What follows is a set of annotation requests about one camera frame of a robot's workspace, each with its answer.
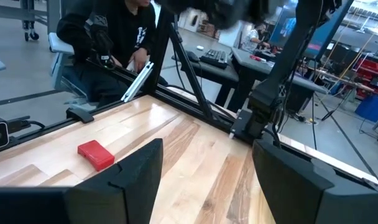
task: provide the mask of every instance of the black keyboard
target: black keyboard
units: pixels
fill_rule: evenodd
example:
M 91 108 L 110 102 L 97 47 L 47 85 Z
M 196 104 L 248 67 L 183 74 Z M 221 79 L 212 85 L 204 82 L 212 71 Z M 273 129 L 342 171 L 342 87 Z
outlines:
M 200 61 L 222 69 L 228 66 L 228 57 L 221 50 L 207 51 L 207 53 L 200 57 Z

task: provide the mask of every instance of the blue bin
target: blue bin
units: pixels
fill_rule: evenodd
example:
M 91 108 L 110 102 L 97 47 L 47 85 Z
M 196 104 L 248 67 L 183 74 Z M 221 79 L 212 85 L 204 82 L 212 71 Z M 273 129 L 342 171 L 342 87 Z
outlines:
M 355 113 L 369 121 L 377 122 L 378 96 L 368 96 L 363 99 L 362 103 L 356 108 Z

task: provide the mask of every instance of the wheel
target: wheel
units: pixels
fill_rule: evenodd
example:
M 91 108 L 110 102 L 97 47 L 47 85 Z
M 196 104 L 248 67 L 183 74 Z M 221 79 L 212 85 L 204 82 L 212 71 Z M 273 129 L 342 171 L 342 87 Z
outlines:
M 30 34 L 30 38 L 32 40 L 38 40 L 40 38 L 40 36 L 38 35 L 38 33 L 35 32 L 33 34 Z

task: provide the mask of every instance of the monitor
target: monitor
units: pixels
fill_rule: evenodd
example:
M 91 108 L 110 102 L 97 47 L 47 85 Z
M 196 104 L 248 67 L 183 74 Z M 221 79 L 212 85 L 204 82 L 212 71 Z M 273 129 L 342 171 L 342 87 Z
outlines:
M 286 44 L 288 39 L 287 35 L 291 33 L 296 22 L 295 8 L 297 2 L 296 0 L 291 0 L 290 3 L 283 8 L 276 23 L 275 30 L 270 38 L 272 45 L 284 47 Z M 343 5 L 332 15 L 328 15 L 330 20 L 317 28 L 304 52 L 304 56 L 320 59 L 344 19 L 348 9 L 351 7 L 352 2 L 353 0 L 343 0 Z

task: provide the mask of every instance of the hand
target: hand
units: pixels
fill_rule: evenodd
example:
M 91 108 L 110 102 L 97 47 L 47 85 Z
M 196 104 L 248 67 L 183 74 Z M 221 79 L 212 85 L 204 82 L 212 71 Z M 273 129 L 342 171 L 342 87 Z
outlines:
M 131 55 L 128 63 L 130 63 L 132 60 L 134 60 L 134 71 L 141 71 L 144 68 L 147 60 L 147 50 L 144 48 L 138 49 Z
M 114 64 L 115 64 L 116 66 L 122 68 L 122 65 L 121 65 L 121 63 L 119 62 L 119 60 L 117 60 L 113 55 L 112 55 L 112 59 L 113 59 L 113 62 L 114 62 Z
M 268 44 L 268 43 L 263 42 L 262 45 L 267 47 L 267 48 L 270 48 L 270 44 Z

